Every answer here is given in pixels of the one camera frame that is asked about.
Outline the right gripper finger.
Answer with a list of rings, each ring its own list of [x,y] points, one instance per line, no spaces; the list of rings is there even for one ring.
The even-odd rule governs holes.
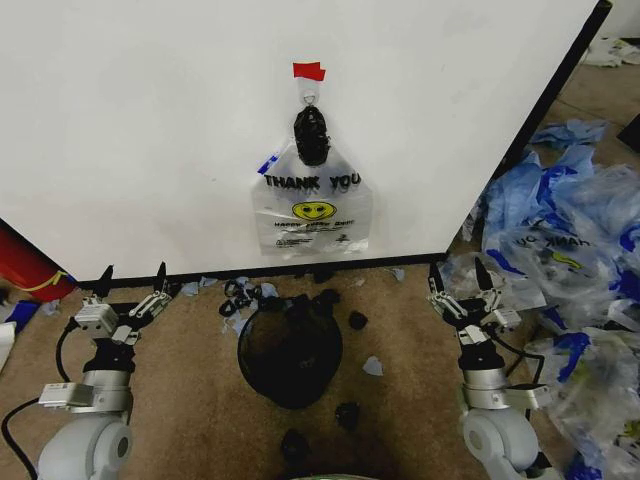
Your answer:
[[[463,318],[463,308],[457,300],[445,290],[436,263],[429,265],[428,289],[429,295],[427,299],[442,317],[445,317],[445,313],[448,313],[448,316],[455,320],[461,320]]]
[[[491,313],[499,308],[502,292],[494,286],[489,271],[486,269],[479,257],[474,258],[474,267],[479,292],[473,297],[473,299],[482,301],[484,311]]]

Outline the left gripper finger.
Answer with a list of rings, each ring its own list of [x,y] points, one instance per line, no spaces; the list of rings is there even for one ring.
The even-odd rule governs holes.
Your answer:
[[[161,262],[153,282],[153,291],[129,311],[128,317],[137,323],[151,323],[172,301],[167,281],[166,263]]]
[[[92,313],[97,313],[98,311],[113,311],[108,303],[103,302],[110,292],[113,273],[114,266],[108,265],[94,284],[92,294],[83,299],[82,311],[87,310]]]

